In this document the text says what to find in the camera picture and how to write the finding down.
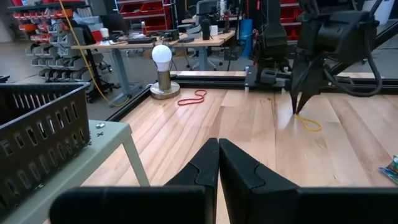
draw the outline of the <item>metal screw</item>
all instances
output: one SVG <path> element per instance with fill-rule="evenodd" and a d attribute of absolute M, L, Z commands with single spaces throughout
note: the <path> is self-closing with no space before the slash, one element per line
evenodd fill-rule
<path fill-rule="evenodd" d="M 96 128 L 97 129 L 101 129 L 101 128 L 105 127 L 105 126 L 106 126 L 106 124 L 104 122 L 101 122 L 101 123 L 96 125 Z"/>

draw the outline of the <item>black plastic basket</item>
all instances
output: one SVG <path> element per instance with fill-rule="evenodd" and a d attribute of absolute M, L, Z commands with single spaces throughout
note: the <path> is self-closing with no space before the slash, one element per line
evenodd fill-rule
<path fill-rule="evenodd" d="M 246 46 L 246 40 L 238 40 L 236 46 L 230 46 L 231 49 L 224 49 L 224 60 L 236 61 L 240 58 Z"/>
<path fill-rule="evenodd" d="M 0 220 L 89 143 L 88 86 L 0 84 Z"/>
<path fill-rule="evenodd" d="M 9 75 L 0 75 L 0 83 L 6 83 L 9 78 Z"/>

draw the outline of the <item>office chair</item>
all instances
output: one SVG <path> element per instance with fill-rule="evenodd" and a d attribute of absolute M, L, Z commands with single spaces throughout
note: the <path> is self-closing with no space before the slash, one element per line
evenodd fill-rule
<path fill-rule="evenodd" d="M 196 16 L 196 22 L 195 25 L 199 25 L 200 22 L 202 21 L 202 19 L 205 16 L 199 16 L 200 14 L 204 14 L 204 13 L 210 13 L 214 7 L 218 8 L 219 7 L 219 1 L 220 0 L 202 0 L 202 1 L 198 1 L 197 3 L 197 16 Z M 207 62 L 209 65 L 211 65 L 213 67 L 214 70 L 217 69 L 217 66 L 215 65 L 215 63 L 217 63 L 218 65 L 223 65 L 223 61 L 221 59 L 218 58 L 207 58 Z M 191 70 L 196 69 L 197 67 L 199 67 L 199 60 L 197 60 L 196 64 L 191 68 Z"/>

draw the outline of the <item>table leg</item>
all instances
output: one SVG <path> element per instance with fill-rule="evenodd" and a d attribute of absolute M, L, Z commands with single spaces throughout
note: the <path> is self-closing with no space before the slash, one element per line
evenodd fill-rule
<path fill-rule="evenodd" d="M 199 51 L 199 70 L 207 71 L 208 63 L 207 63 L 207 49 L 206 47 L 198 48 Z"/>
<path fill-rule="evenodd" d="M 112 100 L 112 103 L 109 104 L 110 107 L 113 107 L 113 104 L 118 105 L 124 103 L 128 96 L 136 94 L 142 88 L 141 84 L 129 83 L 129 80 L 127 79 L 126 68 L 124 67 L 123 58 L 119 49 L 112 50 L 112 57 L 114 59 L 115 69 L 116 73 L 118 74 L 118 80 L 122 88 L 122 93 Z"/>
<path fill-rule="evenodd" d="M 123 142 L 123 146 L 124 146 L 124 150 L 126 151 L 128 158 L 130 160 L 131 167 L 134 170 L 134 173 L 136 174 L 139 185 L 141 187 L 150 186 L 147 174 L 145 173 L 144 166 L 142 165 L 136 145 L 134 144 L 134 141 L 132 140 L 131 136 L 128 137 Z"/>

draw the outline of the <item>wooden table surface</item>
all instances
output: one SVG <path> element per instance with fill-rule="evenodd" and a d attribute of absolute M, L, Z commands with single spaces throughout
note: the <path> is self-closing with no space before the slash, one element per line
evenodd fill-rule
<path fill-rule="evenodd" d="M 398 96 L 315 96 L 300 114 L 322 124 L 322 131 L 312 133 L 292 116 L 288 93 L 207 90 L 202 104 L 177 105 L 178 100 L 194 97 L 194 91 L 182 89 L 169 100 L 148 97 L 122 120 L 131 125 L 151 185 L 170 180 L 208 138 L 228 138 L 300 186 L 396 186 L 377 168 L 398 154 Z M 120 147 L 85 185 L 131 186 L 138 181 Z M 229 223 L 220 186 L 217 210 L 217 223 Z"/>
<path fill-rule="evenodd" d="M 231 16 L 229 18 L 231 21 L 236 21 L 238 20 L 238 16 Z M 183 19 L 181 22 L 182 23 L 196 23 L 196 15 L 194 15 L 192 18 L 190 19 Z"/>
<path fill-rule="evenodd" d="M 232 38 L 235 34 L 235 31 L 231 31 L 228 34 L 219 34 L 217 36 L 213 36 L 212 39 L 210 40 L 203 40 L 202 38 L 195 39 L 195 41 L 190 42 L 190 43 L 184 43 L 180 44 L 177 43 L 176 41 L 172 42 L 167 42 L 167 45 L 172 45 L 173 47 L 219 47 L 221 46 L 224 42 Z M 180 36 L 180 39 L 186 38 L 186 34 L 182 34 Z M 161 40 L 158 40 L 156 45 L 162 44 Z M 141 48 L 147 48 L 151 49 L 153 48 L 153 44 L 128 44 L 127 42 L 121 42 L 120 44 L 113 44 L 113 45 L 103 45 L 100 42 L 97 44 L 91 44 L 91 45 L 84 45 L 84 46 L 72 46 L 72 49 L 141 49 Z"/>

